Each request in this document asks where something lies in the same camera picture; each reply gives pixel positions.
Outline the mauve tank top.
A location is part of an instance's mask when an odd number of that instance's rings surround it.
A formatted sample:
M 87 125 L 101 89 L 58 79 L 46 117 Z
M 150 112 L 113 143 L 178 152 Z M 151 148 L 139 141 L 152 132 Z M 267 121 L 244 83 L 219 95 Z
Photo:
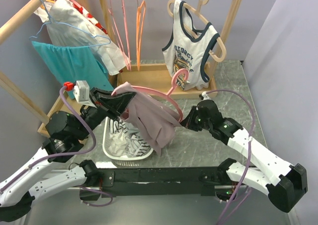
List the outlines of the mauve tank top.
M 138 128 L 142 138 L 154 151 L 161 155 L 161 149 L 175 136 L 175 128 L 180 127 L 179 114 L 151 96 L 134 89 L 128 82 L 116 87 L 115 94 L 135 92 L 127 111 L 121 115 L 124 122 Z

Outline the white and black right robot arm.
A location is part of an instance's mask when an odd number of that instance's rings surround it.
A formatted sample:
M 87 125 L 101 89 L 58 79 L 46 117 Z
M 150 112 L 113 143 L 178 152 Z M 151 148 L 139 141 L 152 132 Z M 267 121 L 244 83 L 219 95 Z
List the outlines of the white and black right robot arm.
M 213 138 L 250 158 L 252 167 L 234 159 L 218 166 L 222 184 L 242 181 L 265 194 L 280 211 L 288 213 L 308 191 L 307 171 L 299 163 L 293 165 L 275 155 L 232 118 L 223 117 L 216 103 L 203 100 L 192 106 L 181 125 L 192 131 L 207 130 Z

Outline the thick pink plastic hanger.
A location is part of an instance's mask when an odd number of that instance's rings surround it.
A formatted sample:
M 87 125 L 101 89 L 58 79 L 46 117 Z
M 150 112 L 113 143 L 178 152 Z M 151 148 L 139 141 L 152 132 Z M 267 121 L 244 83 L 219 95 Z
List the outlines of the thick pink plastic hanger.
M 147 111 L 151 115 L 159 115 L 161 117 L 174 118 L 176 121 L 181 122 L 183 119 L 183 112 L 180 109 L 177 102 L 172 97 L 172 94 L 179 88 L 178 78 L 184 76 L 188 78 L 189 73 L 185 69 L 180 69 L 171 79 L 170 88 L 167 92 L 162 92 L 151 87 L 139 86 L 125 82 L 117 86 L 111 93 L 112 96 L 123 95 L 124 93 L 131 92 L 134 94 L 132 101 L 129 103 L 129 113 L 146 113 Z M 160 101 L 153 98 L 157 96 L 174 106 L 174 109 L 170 109 L 163 105 Z

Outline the orange plastic hanger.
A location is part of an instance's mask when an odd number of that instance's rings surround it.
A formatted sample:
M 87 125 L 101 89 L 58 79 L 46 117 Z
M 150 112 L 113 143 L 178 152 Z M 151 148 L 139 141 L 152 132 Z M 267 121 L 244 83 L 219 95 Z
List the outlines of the orange plastic hanger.
M 136 12 L 136 64 L 137 70 L 141 69 L 141 49 L 142 49 L 142 36 L 144 29 L 144 22 L 146 16 L 146 2 L 143 0 L 139 3 L 137 0 L 137 12 Z

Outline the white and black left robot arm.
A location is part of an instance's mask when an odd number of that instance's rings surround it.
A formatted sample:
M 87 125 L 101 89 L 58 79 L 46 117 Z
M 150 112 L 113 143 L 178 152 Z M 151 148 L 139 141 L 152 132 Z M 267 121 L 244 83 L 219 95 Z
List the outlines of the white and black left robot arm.
M 93 130 L 105 118 L 118 119 L 135 96 L 135 92 L 113 94 L 93 88 L 77 99 L 81 105 L 79 112 L 69 106 L 69 112 L 53 113 L 46 124 L 49 138 L 25 165 L 0 184 L 0 220 L 15 221 L 29 213 L 36 202 L 70 187 L 100 183 L 99 169 L 87 159 L 64 174 L 46 180 L 43 177 L 74 155 L 92 151 L 94 147 L 82 150 L 83 140 L 91 137 L 95 145 Z

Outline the thin pink wire hanger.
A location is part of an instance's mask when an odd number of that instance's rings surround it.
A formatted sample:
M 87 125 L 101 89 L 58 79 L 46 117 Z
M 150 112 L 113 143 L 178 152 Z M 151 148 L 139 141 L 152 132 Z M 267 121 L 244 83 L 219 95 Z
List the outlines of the thin pink wire hanger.
M 112 18 L 112 30 L 113 32 L 115 33 L 115 36 L 116 36 L 116 40 L 117 40 L 117 44 L 118 44 L 118 47 L 121 51 L 121 54 L 123 56 L 123 59 L 125 61 L 125 64 L 126 64 L 126 69 L 127 69 L 127 65 L 128 65 L 128 56 L 126 55 L 126 52 L 125 52 L 125 49 L 124 49 L 124 45 L 123 45 L 123 41 L 122 41 L 122 38 L 120 36 L 120 33 L 119 33 L 119 30 L 118 30 L 118 27 L 117 27 L 117 23 L 116 23 L 116 19 L 115 19 L 115 16 L 114 16 L 114 13 L 113 13 L 113 9 L 112 9 L 112 1 L 109 0 L 109 8 L 108 8 L 108 12 L 110 13 L 111 15 L 111 18 Z

